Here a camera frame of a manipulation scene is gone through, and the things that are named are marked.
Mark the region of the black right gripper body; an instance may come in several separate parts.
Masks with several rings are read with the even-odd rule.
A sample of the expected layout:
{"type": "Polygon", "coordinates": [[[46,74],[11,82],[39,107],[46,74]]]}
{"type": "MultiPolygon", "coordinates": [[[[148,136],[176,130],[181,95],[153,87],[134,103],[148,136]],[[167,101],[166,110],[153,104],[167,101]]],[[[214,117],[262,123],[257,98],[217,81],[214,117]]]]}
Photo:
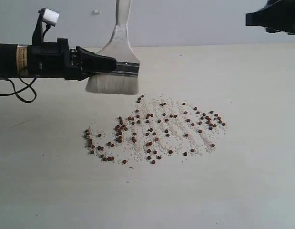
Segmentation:
{"type": "Polygon", "coordinates": [[[265,6],[270,7],[275,20],[274,25],[265,27],[267,33],[295,35],[295,0],[268,0],[265,6]]]}

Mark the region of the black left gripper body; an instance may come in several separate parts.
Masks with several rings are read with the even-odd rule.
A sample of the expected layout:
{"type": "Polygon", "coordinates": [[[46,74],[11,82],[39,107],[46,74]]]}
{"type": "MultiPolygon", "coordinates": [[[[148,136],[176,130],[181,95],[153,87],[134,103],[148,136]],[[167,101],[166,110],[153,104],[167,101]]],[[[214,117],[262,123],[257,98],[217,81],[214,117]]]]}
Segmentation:
{"type": "Polygon", "coordinates": [[[44,42],[27,48],[27,71],[31,77],[77,79],[77,67],[71,64],[68,39],[44,42]]]}

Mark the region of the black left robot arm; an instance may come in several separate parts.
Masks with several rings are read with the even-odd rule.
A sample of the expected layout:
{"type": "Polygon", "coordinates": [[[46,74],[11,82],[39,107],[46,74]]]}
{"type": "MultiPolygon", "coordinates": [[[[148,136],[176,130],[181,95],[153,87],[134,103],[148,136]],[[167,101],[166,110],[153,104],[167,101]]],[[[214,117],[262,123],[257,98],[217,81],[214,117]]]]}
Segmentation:
{"type": "Polygon", "coordinates": [[[41,45],[0,44],[0,78],[62,78],[84,80],[116,70],[116,59],[80,46],[69,48],[66,38],[41,45]]]}

